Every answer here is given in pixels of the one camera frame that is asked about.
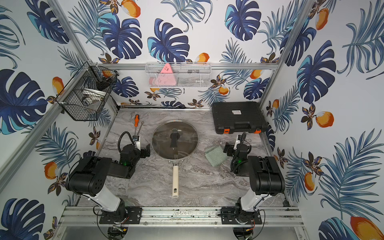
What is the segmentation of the green checkered cloth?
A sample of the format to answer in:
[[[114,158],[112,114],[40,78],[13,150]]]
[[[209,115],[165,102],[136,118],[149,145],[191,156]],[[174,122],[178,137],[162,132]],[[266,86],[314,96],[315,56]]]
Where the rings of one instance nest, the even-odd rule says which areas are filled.
[[[229,159],[220,145],[213,145],[205,149],[205,157],[212,167],[218,167]]]

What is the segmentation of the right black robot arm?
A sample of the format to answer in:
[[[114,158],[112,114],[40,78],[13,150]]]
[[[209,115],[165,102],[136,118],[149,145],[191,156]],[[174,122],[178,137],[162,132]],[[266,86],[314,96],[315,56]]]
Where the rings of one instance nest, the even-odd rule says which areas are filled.
[[[232,158],[231,172],[237,177],[248,177],[250,188],[234,207],[221,208],[218,216],[223,225],[260,225],[260,204],[285,191],[285,180],[275,159],[251,156],[252,146],[246,143],[246,136],[239,135],[235,144],[226,143],[224,148],[224,153]]]

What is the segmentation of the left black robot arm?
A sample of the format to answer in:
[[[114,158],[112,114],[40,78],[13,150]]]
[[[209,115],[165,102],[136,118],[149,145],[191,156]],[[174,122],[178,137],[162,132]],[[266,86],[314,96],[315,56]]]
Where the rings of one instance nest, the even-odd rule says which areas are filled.
[[[105,182],[108,176],[120,179],[131,179],[140,159],[151,156],[151,145],[140,148],[140,136],[127,131],[120,135],[118,151],[120,160],[97,156],[85,156],[71,170],[66,180],[66,189],[84,196],[99,206],[93,210],[98,224],[134,224],[138,225],[142,217],[142,208],[127,207],[122,198],[114,195]]]

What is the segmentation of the black tool case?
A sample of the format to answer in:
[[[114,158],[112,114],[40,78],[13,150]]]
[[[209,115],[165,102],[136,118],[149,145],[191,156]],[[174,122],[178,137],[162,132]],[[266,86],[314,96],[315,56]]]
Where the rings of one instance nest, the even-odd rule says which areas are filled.
[[[257,102],[216,102],[212,113],[217,134],[246,132],[260,134],[268,124]]]

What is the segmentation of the pink triangle item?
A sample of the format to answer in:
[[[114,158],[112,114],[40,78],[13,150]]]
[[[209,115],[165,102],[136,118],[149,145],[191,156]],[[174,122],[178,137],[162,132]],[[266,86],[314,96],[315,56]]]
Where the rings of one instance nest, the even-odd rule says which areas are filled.
[[[153,85],[157,87],[172,87],[177,85],[171,64],[166,63],[161,72],[156,75]]]

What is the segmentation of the orange handled screwdriver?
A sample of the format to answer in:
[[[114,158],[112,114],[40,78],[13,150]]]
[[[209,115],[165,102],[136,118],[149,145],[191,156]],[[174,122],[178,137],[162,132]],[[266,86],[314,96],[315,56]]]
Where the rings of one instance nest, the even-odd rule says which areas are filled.
[[[134,131],[134,135],[137,134],[137,128],[138,128],[138,125],[139,125],[139,121],[140,121],[140,116],[139,115],[135,115],[135,131]]]

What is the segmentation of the clear wall shelf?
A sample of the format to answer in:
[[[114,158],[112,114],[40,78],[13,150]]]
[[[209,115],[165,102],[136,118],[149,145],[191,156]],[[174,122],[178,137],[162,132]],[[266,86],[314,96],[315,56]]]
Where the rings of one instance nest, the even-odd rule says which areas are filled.
[[[185,62],[169,63],[172,66],[177,85],[172,87],[157,87],[153,81],[166,63],[146,63],[145,73],[149,76],[151,88],[205,88],[211,84],[212,66],[210,63]]]

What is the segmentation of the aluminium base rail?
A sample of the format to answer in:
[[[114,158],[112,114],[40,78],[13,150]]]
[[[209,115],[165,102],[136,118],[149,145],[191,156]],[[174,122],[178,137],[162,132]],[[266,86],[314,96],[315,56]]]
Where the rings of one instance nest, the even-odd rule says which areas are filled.
[[[233,207],[129,207],[121,224],[106,220],[93,207],[65,208],[60,227],[303,227],[298,208],[261,207],[248,218],[236,218]]]

